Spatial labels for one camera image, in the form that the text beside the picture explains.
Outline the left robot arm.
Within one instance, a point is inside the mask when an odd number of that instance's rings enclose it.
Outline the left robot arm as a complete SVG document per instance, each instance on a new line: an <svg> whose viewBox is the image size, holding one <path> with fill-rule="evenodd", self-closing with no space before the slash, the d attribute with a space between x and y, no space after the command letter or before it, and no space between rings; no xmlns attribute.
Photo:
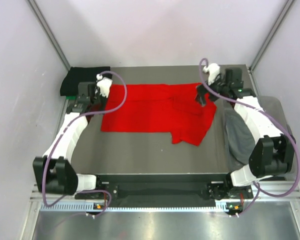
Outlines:
<svg viewBox="0 0 300 240"><path fill-rule="evenodd" d="M78 140L88 126L87 116L76 117L91 111L96 106L103 110L110 93L112 80L105 77L93 82L78 84L78 95L66 108L61 128L52 145L43 154L33 160L32 166L38 190L47 194L74 195L86 191L92 198L99 198L104 191L97 176L77 174L71 165L73 152Z"/></svg>

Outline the red t shirt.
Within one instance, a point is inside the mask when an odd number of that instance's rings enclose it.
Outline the red t shirt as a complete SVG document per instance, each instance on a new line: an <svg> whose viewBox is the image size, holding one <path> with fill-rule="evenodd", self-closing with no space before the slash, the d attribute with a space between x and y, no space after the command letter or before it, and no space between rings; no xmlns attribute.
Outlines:
<svg viewBox="0 0 300 240"><path fill-rule="evenodd" d="M199 146L209 131L216 105L196 102L198 83L189 84L129 84L126 88L114 84L110 88L101 131L118 133L170 133L171 142L186 142Z"/></svg>

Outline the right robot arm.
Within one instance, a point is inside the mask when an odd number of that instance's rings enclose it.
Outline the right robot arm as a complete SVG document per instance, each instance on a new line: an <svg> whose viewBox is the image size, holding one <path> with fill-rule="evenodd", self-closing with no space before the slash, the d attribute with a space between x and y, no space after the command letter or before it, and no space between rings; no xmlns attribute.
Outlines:
<svg viewBox="0 0 300 240"><path fill-rule="evenodd" d="M196 87L196 101L201 105L225 100L224 126L228 149L241 163L229 172L222 190L235 198L243 188L261 180L288 174L293 169L296 142L288 130L269 115L251 88L245 88L242 70L216 63L199 67L199 76L207 80Z"/></svg>

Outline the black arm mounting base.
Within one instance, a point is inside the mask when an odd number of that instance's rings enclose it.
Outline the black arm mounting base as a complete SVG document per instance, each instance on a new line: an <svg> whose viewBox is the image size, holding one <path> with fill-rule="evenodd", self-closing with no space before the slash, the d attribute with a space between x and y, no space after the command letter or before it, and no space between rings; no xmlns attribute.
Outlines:
<svg viewBox="0 0 300 240"><path fill-rule="evenodd" d="M254 197L250 186L232 186L225 173L99 174L97 180L97 189L111 194L111 207L212 207L216 200Z"/></svg>

